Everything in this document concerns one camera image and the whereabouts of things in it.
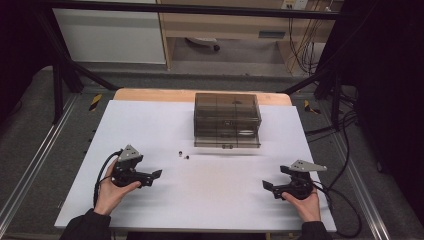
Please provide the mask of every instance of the black sleeve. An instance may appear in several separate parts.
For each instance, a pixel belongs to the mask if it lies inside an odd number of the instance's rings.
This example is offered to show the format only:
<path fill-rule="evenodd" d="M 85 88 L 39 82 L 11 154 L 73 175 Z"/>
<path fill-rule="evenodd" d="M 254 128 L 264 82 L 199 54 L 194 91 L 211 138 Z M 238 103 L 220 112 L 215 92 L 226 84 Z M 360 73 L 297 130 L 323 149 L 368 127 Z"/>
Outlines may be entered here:
<path fill-rule="evenodd" d="M 299 240 L 331 240 L 333 237 L 327 232 L 322 222 L 305 222 L 302 224 L 302 236 Z"/>
<path fill-rule="evenodd" d="M 88 210 L 85 215 L 72 219 L 59 240 L 110 240 L 111 217 Z"/>

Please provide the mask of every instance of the gray floor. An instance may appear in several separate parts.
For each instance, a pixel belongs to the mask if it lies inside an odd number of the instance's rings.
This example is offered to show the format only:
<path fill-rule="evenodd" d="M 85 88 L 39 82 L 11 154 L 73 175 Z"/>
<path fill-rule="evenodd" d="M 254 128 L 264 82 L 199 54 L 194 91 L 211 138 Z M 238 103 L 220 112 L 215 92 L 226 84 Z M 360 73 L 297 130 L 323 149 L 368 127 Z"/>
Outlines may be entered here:
<path fill-rule="evenodd" d="M 98 69 L 99 75 L 125 87 L 264 92 L 279 91 L 300 80 L 300 78 L 292 78 L 279 72 L 284 70 L 284 65 L 282 60 L 278 59 L 276 47 L 272 43 L 220 41 L 219 54 L 223 55 L 221 58 L 213 55 L 216 53 L 209 48 L 192 45 L 184 40 L 180 40 L 177 44 L 180 52 L 175 52 L 176 68 L 171 71 L 157 66 L 142 66 L 138 69 L 139 71 L 129 68 Z M 233 51 L 234 54 L 228 56 L 226 49 L 228 52 Z M 61 234 L 61 230 L 53 226 L 60 211 L 58 205 L 66 198 L 107 101 L 112 99 L 114 94 L 99 88 L 89 80 L 85 79 L 84 82 L 87 87 L 84 93 L 77 95 L 75 106 L 66 125 L 10 223 L 6 232 L 8 238 L 17 234 L 30 234 L 25 237 L 57 239 Z M 305 130 L 328 125 L 324 114 L 304 111 L 305 99 L 310 101 L 312 108 L 322 109 L 330 105 L 330 101 L 327 100 L 315 101 L 311 94 L 313 89 L 313 85 L 308 86 L 302 89 L 301 93 L 292 96 L 293 104 L 298 107 Z M 96 93 L 102 93 L 103 97 L 96 110 L 90 112 L 88 108 Z M 1 206 L 6 204 L 47 135 L 53 119 L 53 106 L 51 72 L 42 71 L 34 78 L 22 98 L 22 108 L 0 126 L 2 169 L 8 169 L 8 171 L 1 171 L 0 175 L 4 180 L 0 181 Z M 349 107 L 343 106 L 342 109 L 347 112 Z M 361 127 L 351 125 L 347 133 L 352 160 L 358 166 L 360 176 L 366 183 L 391 238 L 424 239 L 423 227 L 417 221 L 392 177 L 377 172 L 375 158 L 363 136 Z M 308 137 L 308 140 L 318 137 L 320 136 Z M 319 174 L 321 181 L 328 184 L 337 174 L 342 162 L 337 152 L 336 139 L 331 135 L 313 141 L 310 143 L 310 149 L 315 162 L 329 168 L 329 171 Z M 357 239 L 374 239 L 346 174 L 335 187 L 343 192 L 361 212 L 363 229 Z M 332 197 L 334 198 L 333 217 L 338 230 L 343 233 L 352 233 L 357 227 L 355 214 L 340 198 Z M 288 233 L 273 234 L 272 239 L 286 239 L 287 236 Z"/>

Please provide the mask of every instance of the plastic drawer organizer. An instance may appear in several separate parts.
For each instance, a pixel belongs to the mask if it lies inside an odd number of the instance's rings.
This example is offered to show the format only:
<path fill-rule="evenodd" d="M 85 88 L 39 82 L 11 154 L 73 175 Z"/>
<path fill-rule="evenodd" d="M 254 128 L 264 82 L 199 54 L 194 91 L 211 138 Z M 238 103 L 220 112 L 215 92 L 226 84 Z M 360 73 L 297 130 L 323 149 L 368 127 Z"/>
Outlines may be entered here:
<path fill-rule="evenodd" d="M 259 148 L 260 125 L 256 95 L 196 93 L 195 147 Z"/>

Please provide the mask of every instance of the white tabletop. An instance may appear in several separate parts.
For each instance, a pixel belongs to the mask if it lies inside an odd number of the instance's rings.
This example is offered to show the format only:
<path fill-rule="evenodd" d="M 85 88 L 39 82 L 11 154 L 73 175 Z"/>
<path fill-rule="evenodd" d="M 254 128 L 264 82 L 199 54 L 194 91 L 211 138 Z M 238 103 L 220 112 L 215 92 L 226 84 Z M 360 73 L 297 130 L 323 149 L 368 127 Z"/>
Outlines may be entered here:
<path fill-rule="evenodd" d="M 313 162 L 295 107 L 260 106 L 258 149 L 194 147 L 194 103 L 110 101 L 55 226 L 84 214 L 93 204 L 97 175 L 106 158 L 131 144 L 143 161 L 137 171 L 162 176 L 152 187 L 128 194 L 112 213 L 120 230 L 279 232 L 299 230 L 301 219 L 276 200 L 262 180 L 288 184 L 280 165 Z M 189 155 L 189 159 L 179 157 Z M 319 181 L 315 172 L 314 180 Z M 335 231 L 325 197 L 321 216 Z"/>

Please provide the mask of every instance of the hand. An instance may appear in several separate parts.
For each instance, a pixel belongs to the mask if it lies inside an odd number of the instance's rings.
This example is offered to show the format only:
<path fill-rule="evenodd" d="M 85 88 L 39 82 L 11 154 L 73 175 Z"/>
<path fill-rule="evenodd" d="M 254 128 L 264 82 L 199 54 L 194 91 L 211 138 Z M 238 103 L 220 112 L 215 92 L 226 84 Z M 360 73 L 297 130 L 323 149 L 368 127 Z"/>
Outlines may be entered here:
<path fill-rule="evenodd" d="M 113 167 L 116 162 L 117 159 L 108 167 L 105 175 L 108 177 L 100 183 L 99 198 L 94 208 L 94 212 L 100 215 L 110 215 L 127 193 L 141 185 L 141 182 L 133 182 L 125 187 L 115 186 L 110 176 L 112 175 Z"/>
<path fill-rule="evenodd" d="M 304 222 L 321 221 L 319 198 L 316 188 L 314 188 L 311 195 L 304 200 L 299 200 L 287 192 L 283 192 L 281 196 L 294 205 L 300 218 L 302 218 Z"/>

